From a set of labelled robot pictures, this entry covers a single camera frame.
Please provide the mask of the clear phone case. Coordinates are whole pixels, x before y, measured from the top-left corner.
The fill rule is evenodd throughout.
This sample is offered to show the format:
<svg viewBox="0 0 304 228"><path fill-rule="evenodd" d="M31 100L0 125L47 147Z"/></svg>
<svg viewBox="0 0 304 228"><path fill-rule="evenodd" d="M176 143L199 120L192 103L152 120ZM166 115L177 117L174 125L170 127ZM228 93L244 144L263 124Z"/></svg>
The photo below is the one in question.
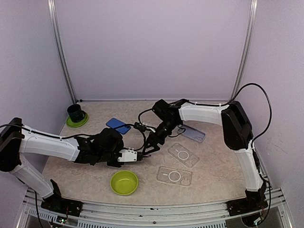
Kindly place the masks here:
<svg viewBox="0 0 304 228"><path fill-rule="evenodd" d="M199 157L179 143L173 144L168 153L188 168L193 168L200 161Z"/></svg>
<svg viewBox="0 0 304 228"><path fill-rule="evenodd" d="M192 172L161 166L156 179L160 182L188 187L192 182Z"/></svg>

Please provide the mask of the clear phone case upper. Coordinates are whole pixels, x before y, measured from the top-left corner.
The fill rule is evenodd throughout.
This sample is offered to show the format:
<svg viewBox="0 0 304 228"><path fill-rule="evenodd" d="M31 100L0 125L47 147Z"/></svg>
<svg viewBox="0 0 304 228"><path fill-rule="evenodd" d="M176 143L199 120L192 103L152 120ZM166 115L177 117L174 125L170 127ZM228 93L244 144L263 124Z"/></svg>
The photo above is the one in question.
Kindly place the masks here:
<svg viewBox="0 0 304 228"><path fill-rule="evenodd" d="M199 157L179 143L173 144L168 153L188 168L193 168L200 161Z"/></svg>

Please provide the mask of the blue smartphone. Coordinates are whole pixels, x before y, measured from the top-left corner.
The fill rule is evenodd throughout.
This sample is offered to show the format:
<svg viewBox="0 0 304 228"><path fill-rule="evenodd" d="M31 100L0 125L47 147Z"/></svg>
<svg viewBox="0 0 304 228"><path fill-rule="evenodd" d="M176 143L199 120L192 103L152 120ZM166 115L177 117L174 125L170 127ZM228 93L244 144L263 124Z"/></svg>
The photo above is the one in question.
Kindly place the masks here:
<svg viewBox="0 0 304 228"><path fill-rule="evenodd" d="M124 122L116 118L111 118L109 121L107 121L106 126L115 129L120 134L126 134L131 129L131 126L126 125Z"/></svg>

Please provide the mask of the left aluminium frame post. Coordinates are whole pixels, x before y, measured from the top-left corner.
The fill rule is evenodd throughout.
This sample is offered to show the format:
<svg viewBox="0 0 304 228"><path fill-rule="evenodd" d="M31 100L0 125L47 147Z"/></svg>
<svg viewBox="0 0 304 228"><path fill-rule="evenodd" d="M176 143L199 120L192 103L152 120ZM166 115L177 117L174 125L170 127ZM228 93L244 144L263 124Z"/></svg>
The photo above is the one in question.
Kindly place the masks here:
<svg viewBox="0 0 304 228"><path fill-rule="evenodd" d="M67 90L68 90L68 94L71 99L71 102L73 104L76 104L77 97L76 97L76 93L75 93L75 90L74 90L74 87L72 84L72 80L71 80L71 77L70 77L70 74L68 71L67 61L66 61L66 57L65 57L65 53L64 53L64 48L62 45L60 28L59 28L59 23L58 23L58 19L57 19L56 3L54 0L48 0L47 3L48 3L48 11L49 11L50 20L51 20L51 24L52 24L52 28L53 28L55 44L56 44L57 53L59 56L60 65L61 65L62 72L63 72L64 81L67 86Z"/></svg>

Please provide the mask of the dark green mug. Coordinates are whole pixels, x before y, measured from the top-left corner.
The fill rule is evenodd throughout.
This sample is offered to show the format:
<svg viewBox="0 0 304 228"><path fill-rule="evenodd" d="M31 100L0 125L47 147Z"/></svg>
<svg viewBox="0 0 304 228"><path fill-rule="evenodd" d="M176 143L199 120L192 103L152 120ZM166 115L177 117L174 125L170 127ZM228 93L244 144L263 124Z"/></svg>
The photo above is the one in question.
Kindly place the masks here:
<svg viewBox="0 0 304 228"><path fill-rule="evenodd" d="M67 113L72 122L78 123L85 118L85 112L81 109L79 104L70 105L67 108Z"/></svg>

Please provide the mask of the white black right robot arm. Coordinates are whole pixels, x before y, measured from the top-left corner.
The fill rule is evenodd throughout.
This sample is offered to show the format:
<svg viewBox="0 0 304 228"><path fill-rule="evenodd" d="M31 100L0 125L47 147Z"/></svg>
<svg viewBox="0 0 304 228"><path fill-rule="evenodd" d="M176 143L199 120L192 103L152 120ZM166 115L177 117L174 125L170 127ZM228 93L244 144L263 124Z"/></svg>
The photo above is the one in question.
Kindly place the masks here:
<svg viewBox="0 0 304 228"><path fill-rule="evenodd" d="M181 99L167 103L157 101L152 111L161 119L161 123L149 133L143 147L147 155L160 150L165 139L184 121L197 121L222 126L224 142L234 151L240 163L246 184L245 198L230 201L229 207L240 212L253 211L268 206L265 191L266 180L260 173L260 162L254 148L252 125L242 105L238 101L229 104L195 104Z"/></svg>

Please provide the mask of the right aluminium frame post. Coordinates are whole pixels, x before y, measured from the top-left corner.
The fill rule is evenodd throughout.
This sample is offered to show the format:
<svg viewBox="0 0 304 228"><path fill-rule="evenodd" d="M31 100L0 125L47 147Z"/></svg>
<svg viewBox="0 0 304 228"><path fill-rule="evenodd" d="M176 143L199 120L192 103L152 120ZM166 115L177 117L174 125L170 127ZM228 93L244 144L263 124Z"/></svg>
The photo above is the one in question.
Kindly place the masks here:
<svg viewBox="0 0 304 228"><path fill-rule="evenodd" d="M258 5L258 0L251 0L246 35L245 35L245 42L243 45L240 64L239 64L238 71L237 71L237 78L235 80L235 84L234 84L234 87L232 90L231 99L236 96L237 92L240 89L241 82L243 79L245 66L247 63L247 57L248 57L249 50L250 50L252 34L253 34L253 30L254 30L254 24L255 24L255 20L256 20L257 5Z"/></svg>

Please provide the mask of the clear phone case lower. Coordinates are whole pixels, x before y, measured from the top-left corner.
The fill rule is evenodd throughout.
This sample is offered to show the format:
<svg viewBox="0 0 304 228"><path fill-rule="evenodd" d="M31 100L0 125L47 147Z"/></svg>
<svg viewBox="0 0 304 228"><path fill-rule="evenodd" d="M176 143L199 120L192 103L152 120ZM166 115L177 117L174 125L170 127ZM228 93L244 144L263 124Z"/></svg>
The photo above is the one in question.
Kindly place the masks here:
<svg viewBox="0 0 304 228"><path fill-rule="evenodd" d="M192 172L161 166L156 179L160 182L188 187L192 182Z"/></svg>

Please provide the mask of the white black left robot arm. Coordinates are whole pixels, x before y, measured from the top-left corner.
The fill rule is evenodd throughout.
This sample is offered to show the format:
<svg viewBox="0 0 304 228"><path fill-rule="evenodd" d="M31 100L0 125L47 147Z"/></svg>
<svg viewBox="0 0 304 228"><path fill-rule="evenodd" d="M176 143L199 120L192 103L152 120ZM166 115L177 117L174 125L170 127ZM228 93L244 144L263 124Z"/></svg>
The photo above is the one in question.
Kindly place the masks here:
<svg viewBox="0 0 304 228"><path fill-rule="evenodd" d="M9 172L31 187L43 201L45 209L64 213L79 211L82 202L62 197L58 184L46 179L26 158L26 153L58 157L80 164L105 162L121 167L126 161L123 138L114 129L104 128L99 134L60 137L35 131L14 118L1 125L0 170Z"/></svg>

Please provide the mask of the front aluminium rail base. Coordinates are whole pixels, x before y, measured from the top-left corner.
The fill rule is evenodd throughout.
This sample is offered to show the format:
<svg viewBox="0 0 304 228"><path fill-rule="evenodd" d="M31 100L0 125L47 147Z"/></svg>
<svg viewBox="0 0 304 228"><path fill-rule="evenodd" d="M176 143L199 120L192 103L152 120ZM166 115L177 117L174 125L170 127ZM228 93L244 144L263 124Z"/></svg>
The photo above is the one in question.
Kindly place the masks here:
<svg viewBox="0 0 304 228"><path fill-rule="evenodd" d="M40 218L45 227L63 228L224 228L230 219L242 220L247 214L230 215L225 201L168 206L120 205L84 201L78 217L36 208L32 189L21 204L15 228L24 228L30 219Z"/></svg>

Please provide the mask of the green bowl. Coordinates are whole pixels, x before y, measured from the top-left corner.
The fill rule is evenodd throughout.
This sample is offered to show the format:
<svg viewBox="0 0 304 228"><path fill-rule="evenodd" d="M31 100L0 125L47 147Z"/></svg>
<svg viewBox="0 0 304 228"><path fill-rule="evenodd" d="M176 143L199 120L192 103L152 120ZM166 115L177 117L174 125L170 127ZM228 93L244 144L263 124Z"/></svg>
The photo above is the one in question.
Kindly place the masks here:
<svg viewBox="0 0 304 228"><path fill-rule="evenodd" d="M118 171L110 180L112 191L121 196L133 194L138 188L139 180L135 173L127 170Z"/></svg>

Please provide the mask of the aluminium frame post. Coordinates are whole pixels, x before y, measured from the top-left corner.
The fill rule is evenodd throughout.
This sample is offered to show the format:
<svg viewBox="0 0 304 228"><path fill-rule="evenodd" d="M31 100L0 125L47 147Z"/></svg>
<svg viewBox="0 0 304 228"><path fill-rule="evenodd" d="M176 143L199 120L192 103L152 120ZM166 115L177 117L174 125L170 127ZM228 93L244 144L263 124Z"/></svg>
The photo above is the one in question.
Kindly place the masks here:
<svg viewBox="0 0 304 228"><path fill-rule="evenodd" d="M247 57L248 57L249 50L250 50L252 34L253 34L253 30L254 30L254 24L255 24L255 20L256 20L257 5L258 5L258 0L251 0L246 35L245 35L245 42L243 45L240 64L239 64L238 71L237 71L237 78L235 80L235 84L234 84L234 87L232 90L231 99L236 96L237 92L240 89L241 82L243 79L245 66L247 63Z"/></svg>
<svg viewBox="0 0 304 228"><path fill-rule="evenodd" d="M70 74L68 71L67 61L66 61L66 57L65 57L65 53L64 53L64 48L62 45L60 28L59 28L59 23L58 23L58 19L57 19L56 3L54 0L48 0L47 3L48 3L48 11L49 11L50 20L51 20L51 24L52 24L52 28L53 28L55 44L56 44L57 53L59 56L60 65L61 65L62 72L63 72L64 81L67 86L67 90L68 90L68 94L71 99L71 102L73 104L76 104L77 97L76 97L76 93L75 93L75 90L74 90L74 87L72 84L72 80L71 80L71 77L70 77Z"/></svg>

